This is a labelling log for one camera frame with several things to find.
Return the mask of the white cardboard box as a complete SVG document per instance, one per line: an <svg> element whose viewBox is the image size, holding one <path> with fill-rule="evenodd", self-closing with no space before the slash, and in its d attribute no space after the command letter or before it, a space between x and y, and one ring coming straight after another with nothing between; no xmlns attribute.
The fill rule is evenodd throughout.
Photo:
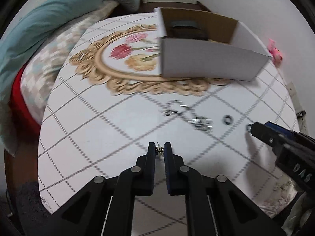
<svg viewBox="0 0 315 236"><path fill-rule="evenodd" d="M250 82L271 60L262 41L243 22L207 11L159 7L160 65L164 78L220 78ZM208 40L169 37L170 23L199 23Z"/></svg>

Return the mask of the pink panther plush toy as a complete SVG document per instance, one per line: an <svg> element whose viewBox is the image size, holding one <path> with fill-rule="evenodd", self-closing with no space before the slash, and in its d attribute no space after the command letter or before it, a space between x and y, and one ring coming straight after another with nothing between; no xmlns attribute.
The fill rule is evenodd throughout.
<svg viewBox="0 0 315 236"><path fill-rule="evenodd" d="M267 46L268 51L272 55L272 62L274 65L279 68L282 64L283 61L283 55L279 49L275 47L275 41L269 38L268 46Z"/></svg>

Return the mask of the white checked tablecloth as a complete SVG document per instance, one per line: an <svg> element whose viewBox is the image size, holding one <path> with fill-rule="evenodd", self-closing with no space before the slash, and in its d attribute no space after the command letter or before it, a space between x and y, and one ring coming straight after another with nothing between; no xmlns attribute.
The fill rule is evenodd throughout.
<svg viewBox="0 0 315 236"><path fill-rule="evenodd" d="M247 132L271 121L298 130L289 92L269 61L250 82L161 77L156 13L93 24L63 64L46 105L38 183L54 213L96 176L135 165L149 142L170 142L201 174L225 175L274 217L294 199L275 155Z"/></svg>

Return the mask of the checked bed sheet mattress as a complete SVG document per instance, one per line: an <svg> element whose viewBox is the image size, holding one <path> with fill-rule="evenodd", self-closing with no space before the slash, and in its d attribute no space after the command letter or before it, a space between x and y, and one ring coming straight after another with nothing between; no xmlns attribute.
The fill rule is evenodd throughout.
<svg viewBox="0 0 315 236"><path fill-rule="evenodd" d="M75 18L55 30L28 61L21 76L20 91L27 111L41 124L59 71L86 30L108 18L117 1L104 1L100 8Z"/></svg>

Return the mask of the teal duvet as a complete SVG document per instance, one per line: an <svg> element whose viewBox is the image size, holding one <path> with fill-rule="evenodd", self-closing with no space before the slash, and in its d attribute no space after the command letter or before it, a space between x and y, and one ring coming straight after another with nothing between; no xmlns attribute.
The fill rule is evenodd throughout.
<svg viewBox="0 0 315 236"><path fill-rule="evenodd" d="M103 1L117 1L130 12L140 0L48 0L24 16L1 42L1 102L10 99L13 81L21 67L60 26L92 12Z"/></svg>

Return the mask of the white power strip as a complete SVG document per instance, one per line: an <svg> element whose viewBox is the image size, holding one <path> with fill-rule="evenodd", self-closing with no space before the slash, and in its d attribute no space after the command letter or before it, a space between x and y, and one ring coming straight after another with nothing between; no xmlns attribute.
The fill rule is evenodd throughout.
<svg viewBox="0 0 315 236"><path fill-rule="evenodd" d="M288 89L288 92L290 94L290 97L291 97L291 100L292 100L295 112L297 114L297 118L304 118L305 115L306 115L306 111L302 107L302 105L301 105L301 103L299 101L295 85L292 82L290 82L290 83L287 84L287 89Z"/></svg>

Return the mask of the red blanket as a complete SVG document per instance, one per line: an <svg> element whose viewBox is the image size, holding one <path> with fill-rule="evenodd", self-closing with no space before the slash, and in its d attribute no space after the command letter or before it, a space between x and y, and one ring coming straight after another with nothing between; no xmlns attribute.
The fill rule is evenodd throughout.
<svg viewBox="0 0 315 236"><path fill-rule="evenodd" d="M21 78L25 68L26 64L18 71L13 81L9 105L12 110L13 123L18 133L23 133L25 136L32 138L39 138L41 126L31 116L20 90Z"/></svg>

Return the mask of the black wristband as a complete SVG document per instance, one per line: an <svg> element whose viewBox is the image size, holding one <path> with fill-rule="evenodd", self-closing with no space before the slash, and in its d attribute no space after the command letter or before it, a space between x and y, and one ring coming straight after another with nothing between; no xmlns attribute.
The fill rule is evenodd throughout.
<svg viewBox="0 0 315 236"><path fill-rule="evenodd" d="M172 21L168 36L181 39L208 40L207 32L199 26L199 23L190 20Z"/></svg>

